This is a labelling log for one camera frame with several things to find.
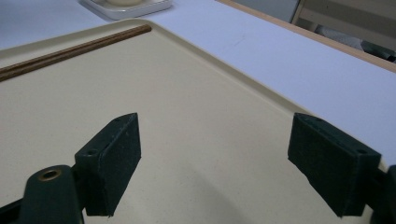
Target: tray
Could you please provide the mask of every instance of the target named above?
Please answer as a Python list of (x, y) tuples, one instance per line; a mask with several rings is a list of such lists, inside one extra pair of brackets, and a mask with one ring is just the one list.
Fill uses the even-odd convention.
[(140, 17), (172, 6), (172, 0), (145, 0), (141, 4), (131, 7), (113, 6), (106, 0), (82, 0), (82, 2), (113, 20)]
[(142, 160), (112, 218), (86, 223), (368, 223), (338, 218), (288, 161), (302, 108), (162, 27), (119, 21), (0, 51), (0, 65), (143, 23), (153, 31), (0, 83), (0, 206), (115, 117), (139, 114)]

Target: table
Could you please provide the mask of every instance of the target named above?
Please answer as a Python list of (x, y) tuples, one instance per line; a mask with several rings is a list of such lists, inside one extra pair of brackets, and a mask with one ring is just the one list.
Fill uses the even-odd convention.
[[(212, 0), (144, 16), (241, 70), (396, 163), (394, 72)], [(0, 3), (0, 49), (112, 22), (76, 1)]]

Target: brown wooden rod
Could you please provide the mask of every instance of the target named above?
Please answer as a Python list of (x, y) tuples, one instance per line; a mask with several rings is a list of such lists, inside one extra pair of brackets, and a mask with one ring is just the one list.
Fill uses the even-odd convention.
[(95, 39), (93, 41), (80, 44), (69, 49), (62, 49), (38, 58), (34, 58), (32, 60), (0, 68), (0, 82), (55, 63), (62, 62), (83, 53), (103, 48), (105, 46), (120, 42), (122, 40), (137, 35), (148, 33), (150, 31), (151, 27), (149, 25), (141, 25), (130, 30), (116, 33), (114, 35), (108, 35), (99, 39)]

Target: beige tray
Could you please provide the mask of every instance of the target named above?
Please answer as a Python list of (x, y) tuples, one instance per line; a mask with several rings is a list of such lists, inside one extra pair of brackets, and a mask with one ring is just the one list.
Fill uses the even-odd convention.
[(87, 223), (368, 223), (335, 216), (288, 161), (299, 106), (149, 21), (0, 51), (21, 62), (149, 23), (153, 31), (0, 83), (0, 206), (110, 120), (138, 112), (142, 160), (112, 218)]

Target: clamp jaw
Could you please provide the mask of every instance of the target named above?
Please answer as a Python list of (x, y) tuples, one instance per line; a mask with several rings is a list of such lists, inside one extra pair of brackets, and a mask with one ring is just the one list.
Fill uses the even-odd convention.
[(141, 158), (137, 114), (111, 120), (75, 155), (30, 176), (23, 198), (0, 208), (0, 223), (80, 224), (113, 216)]

